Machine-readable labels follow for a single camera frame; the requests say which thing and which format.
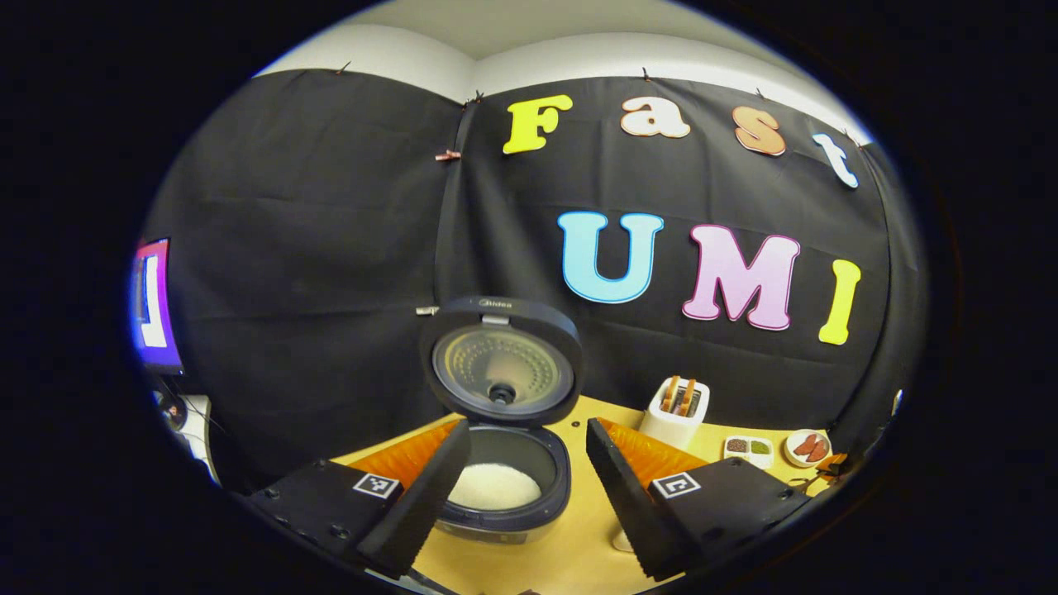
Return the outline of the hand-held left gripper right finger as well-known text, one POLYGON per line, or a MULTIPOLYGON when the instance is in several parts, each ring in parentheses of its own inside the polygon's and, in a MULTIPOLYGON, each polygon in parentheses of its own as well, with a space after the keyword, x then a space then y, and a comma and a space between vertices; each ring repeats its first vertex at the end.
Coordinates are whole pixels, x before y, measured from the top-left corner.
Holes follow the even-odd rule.
POLYGON ((601 417, 587 422, 586 452, 640 567, 658 583, 729 564, 810 501, 745 459, 707 463, 601 417))

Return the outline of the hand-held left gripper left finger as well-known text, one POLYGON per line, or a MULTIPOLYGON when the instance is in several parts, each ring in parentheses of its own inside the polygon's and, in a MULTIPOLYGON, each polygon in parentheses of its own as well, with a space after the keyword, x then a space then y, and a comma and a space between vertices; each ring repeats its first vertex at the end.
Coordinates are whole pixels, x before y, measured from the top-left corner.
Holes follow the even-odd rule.
POLYGON ((338 564, 405 575, 471 451, 450 421, 351 464, 318 459, 247 497, 250 511, 338 564))

